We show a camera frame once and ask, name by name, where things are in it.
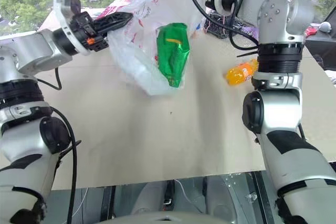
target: orange clip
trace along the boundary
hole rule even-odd
[[[94,38],[88,38],[88,39],[86,40],[86,42],[87,42],[89,45],[93,45],[93,44],[96,42],[96,40],[95,40]]]

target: table surface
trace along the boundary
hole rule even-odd
[[[59,69],[61,91],[43,84],[45,100],[70,121],[78,146],[77,187],[240,173],[265,169],[254,135],[243,125],[250,82],[229,86],[223,74],[245,59],[228,40],[198,32],[191,39],[185,87],[150,97],[113,62],[109,49],[76,55]],[[305,49],[302,126],[328,161],[336,160],[336,89]],[[53,71],[38,78],[55,83]],[[0,167],[8,161],[0,155]],[[72,155],[53,189],[71,187]]]

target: orange juice bottle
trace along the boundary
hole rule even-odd
[[[239,64],[237,67],[232,68],[227,72],[226,80],[229,85],[238,85],[251,79],[257,68],[258,61],[256,59]]]

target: plastic bottle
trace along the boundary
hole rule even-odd
[[[239,64],[237,67],[228,70],[226,80],[229,85],[238,85],[251,79],[257,68],[258,61],[256,59]]]

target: green bag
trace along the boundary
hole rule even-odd
[[[171,23],[159,29],[156,39],[159,70],[170,86],[178,88],[190,52],[187,26],[184,23]]]

